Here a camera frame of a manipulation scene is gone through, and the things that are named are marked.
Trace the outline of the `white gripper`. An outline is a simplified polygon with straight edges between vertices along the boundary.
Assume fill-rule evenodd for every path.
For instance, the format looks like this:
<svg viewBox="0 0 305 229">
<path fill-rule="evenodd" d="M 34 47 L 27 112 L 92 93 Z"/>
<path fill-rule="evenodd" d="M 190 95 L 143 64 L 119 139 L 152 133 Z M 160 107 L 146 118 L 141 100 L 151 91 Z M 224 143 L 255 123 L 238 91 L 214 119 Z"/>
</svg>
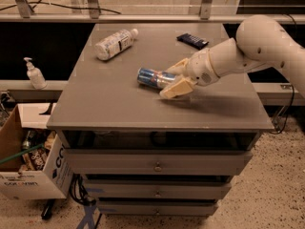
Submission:
<svg viewBox="0 0 305 229">
<path fill-rule="evenodd" d="M 175 75 L 187 73 L 189 77 L 178 76 L 174 82 L 165 87 L 160 92 L 160 96 L 165 99 L 189 94 L 194 90 L 196 84 L 208 86 L 219 80 L 219 76 L 212 66 L 208 49 L 194 53 L 189 59 L 180 60 L 170 66 L 166 72 Z"/>
</svg>

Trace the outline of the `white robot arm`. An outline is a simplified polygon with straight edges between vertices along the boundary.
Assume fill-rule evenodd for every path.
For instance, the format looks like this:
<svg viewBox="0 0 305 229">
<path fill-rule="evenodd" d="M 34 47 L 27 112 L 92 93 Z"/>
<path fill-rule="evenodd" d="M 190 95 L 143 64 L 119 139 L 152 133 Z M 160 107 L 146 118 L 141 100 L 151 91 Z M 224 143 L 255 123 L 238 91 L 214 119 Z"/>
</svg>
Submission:
<svg viewBox="0 0 305 229">
<path fill-rule="evenodd" d="M 245 19 L 230 38 L 184 58 L 167 69 L 176 79 L 160 95 L 174 98 L 208 86 L 232 73 L 249 73 L 273 67 L 305 96 L 305 48 L 266 15 Z"/>
</svg>

